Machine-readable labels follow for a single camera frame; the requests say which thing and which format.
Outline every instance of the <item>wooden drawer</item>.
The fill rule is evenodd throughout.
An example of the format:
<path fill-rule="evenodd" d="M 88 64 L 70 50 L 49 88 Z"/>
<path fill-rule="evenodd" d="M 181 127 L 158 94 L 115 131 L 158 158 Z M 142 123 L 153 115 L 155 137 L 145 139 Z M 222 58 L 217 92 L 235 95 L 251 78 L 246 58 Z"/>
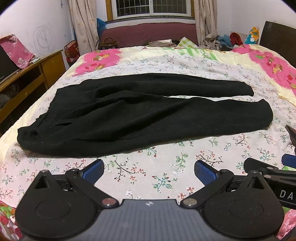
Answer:
<path fill-rule="evenodd" d="M 42 82 L 45 81 L 44 74 L 28 84 L 21 92 L 13 97 L 7 104 L 0 110 L 0 123 L 17 107 L 29 94 L 31 94 Z"/>
<path fill-rule="evenodd" d="M 50 88 L 65 72 L 62 53 L 53 55 L 41 63 L 47 87 Z"/>

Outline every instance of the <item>dark wooden headboard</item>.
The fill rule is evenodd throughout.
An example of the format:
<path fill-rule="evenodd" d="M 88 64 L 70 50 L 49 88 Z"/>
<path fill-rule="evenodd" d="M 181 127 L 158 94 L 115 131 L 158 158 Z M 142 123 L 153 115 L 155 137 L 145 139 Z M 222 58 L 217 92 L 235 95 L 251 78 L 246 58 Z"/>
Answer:
<path fill-rule="evenodd" d="M 296 68 L 296 29 L 266 21 L 260 45 L 277 52 Z"/>

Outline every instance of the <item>white floral sheet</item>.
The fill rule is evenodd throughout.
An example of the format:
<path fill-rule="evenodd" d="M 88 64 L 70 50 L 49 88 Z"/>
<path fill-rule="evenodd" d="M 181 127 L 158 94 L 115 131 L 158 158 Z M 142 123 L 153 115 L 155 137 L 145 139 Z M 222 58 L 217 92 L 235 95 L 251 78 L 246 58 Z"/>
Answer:
<path fill-rule="evenodd" d="M 274 112 L 274 119 L 267 130 L 196 140 L 181 139 L 171 144 L 143 147 L 132 153 L 101 157 L 105 163 L 105 173 L 95 186 L 120 202 L 122 199 L 182 200 L 203 187 L 194 175 L 194 163 L 199 159 L 218 170 L 226 168 L 241 175 L 244 174 L 243 163 L 247 157 L 282 168 L 282 155 L 293 152 L 294 148 L 284 127 L 287 124 L 296 127 L 295 107 L 288 101 L 279 99 L 276 89 L 261 73 L 245 69 L 240 65 L 232 66 L 203 57 L 180 56 L 172 52 L 140 61 L 119 63 L 77 77 L 61 78 L 54 87 L 57 89 L 79 84 L 89 78 L 148 72 L 244 81 L 252 86 L 255 95 L 232 99 L 245 101 L 265 99 Z M 30 123 L 47 111 L 54 94 L 55 91 L 51 91 L 44 96 Z M 15 142 L 0 167 L 0 199 L 16 207 L 40 170 L 48 169 L 52 174 L 62 174 L 71 168 L 81 169 L 95 159 L 42 156 L 23 150 Z"/>

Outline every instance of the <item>curtain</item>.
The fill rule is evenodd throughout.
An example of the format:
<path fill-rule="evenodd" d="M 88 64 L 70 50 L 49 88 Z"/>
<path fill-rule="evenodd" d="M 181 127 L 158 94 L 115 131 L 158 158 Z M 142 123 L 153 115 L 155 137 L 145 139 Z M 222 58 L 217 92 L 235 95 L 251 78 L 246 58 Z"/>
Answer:
<path fill-rule="evenodd" d="M 99 39 L 96 0 L 69 0 L 69 5 L 80 55 L 95 51 Z"/>
<path fill-rule="evenodd" d="M 218 35 L 216 0 L 194 0 L 194 13 L 200 48 L 214 49 Z"/>

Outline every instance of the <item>wooden desk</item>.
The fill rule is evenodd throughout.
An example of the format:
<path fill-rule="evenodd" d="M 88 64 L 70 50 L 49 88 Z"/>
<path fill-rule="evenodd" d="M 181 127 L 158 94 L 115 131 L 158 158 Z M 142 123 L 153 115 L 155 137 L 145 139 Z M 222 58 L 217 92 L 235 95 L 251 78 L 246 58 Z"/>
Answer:
<path fill-rule="evenodd" d="M 9 124 L 16 122 L 65 71 L 60 50 L 4 79 L 0 83 L 0 93 L 11 84 L 17 84 L 20 89 L 19 93 L 0 110 L 0 136 L 1 132 L 6 131 Z"/>

